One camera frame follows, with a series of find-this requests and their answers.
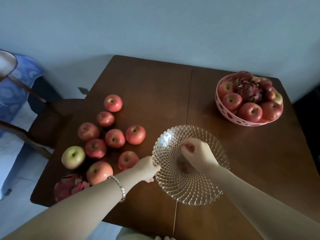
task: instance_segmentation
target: pink fruit bowl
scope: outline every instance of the pink fruit bowl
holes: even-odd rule
[[[221,112],[221,114],[226,117],[227,120],[231,121],[232,123],[235,123],[237,125],[243,125],[243,126],[259,126],[259,125],[265,125],[268,124],[270,122],[273,122],[275,120],[265,120],[265,119],[260,119],[257,123],[252,123],[249,121],[246,121],[244,119],[239,118],[238,116],[235,116],[235,112],[230,112],[221,102],[219,96],[218,96],[218,86],[223,83],[226,80],[232,79],[235,76],[235,74],[230,74],[228,76],[225,76],[224,78],[222,78],[217,85],[216,88],[216,96],[215,96],[215,100],[217,103],[217,107],[218,110]]]

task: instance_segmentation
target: hand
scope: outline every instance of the hand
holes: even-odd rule
[[[181,147],[182,155],[200,173],[205,175],[212,167],[219,166],[206,142],[197,138],[187,138],[179,146]]]
[[[147,156],[134,165],[133,169],[141,176],[141,180],[145,180],[150,183],[154,181],[153,176],[161,169],[161,167],[160,165],[154,166],[152,157]]]

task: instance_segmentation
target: bracelet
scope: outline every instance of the bracelet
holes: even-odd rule
[[[122,185],[120,184],[119,180],[118,180],[115,176],[109,176],[109,177],[107,177],[107,179],[108,179],[108,178],[112,178],[112,179],[114,179],[114,180],[117,182],[117,184],[119,185],[119,187],[120,187],[120,189],[121,189],[121,192],[122,192],[122,198],[121,198],[121,200],[120,200],[119,202],[120,202],[120,203],[124,202],[125,199],[126,199],[126,194],[125,194],[125,190],[124,190],[124,188],[122,187]]]

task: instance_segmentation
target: wooden table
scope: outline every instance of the wooden table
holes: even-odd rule
[[[113,128],[125,131],[139,124],[147,131],[140,145],[126,143],[109,150],[114,174],[118,156],[126,150],[140,158],[151,155],[163,131],[176,125],[195,125],[212,133],[223,145],[231,171],[251,185],[320,222],[320,180],[292,105],[280,81],[274,87],[283,95],[284,110],[275,122],[244,127],[226,120],[214,102],[218,81],[232,72],[180,64],[114,56],[89,94],[82,112],[74,116],[63,132],[31,201],[44,206],[54,204],[55,183],[67,173],[61,164],[66,148],[81,145],[77,128],[95,122],[104,110],[109,94],[123,99],[123,108],[114,113]],[[93,161],[86,160],[77,173],[84,174]],[[259,239],[258,232],[225,195],[205,206],[188,206],[166,195],[156,182],[140,182],[104,218],[105,222],[125,226],[151,236],[176,239]]]

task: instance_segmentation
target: glass fruit plate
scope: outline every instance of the glass fruit plate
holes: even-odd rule
[[[182,156],[178,144],[189,137],[208,143],[218,163],[230,169],[226,153],[213,135],[195,126],[179,125],[165,131],[153,147],[153,162],[161,165],[155,179],[162,190],[178,202],[205,205],[219,198],[222,191]]]

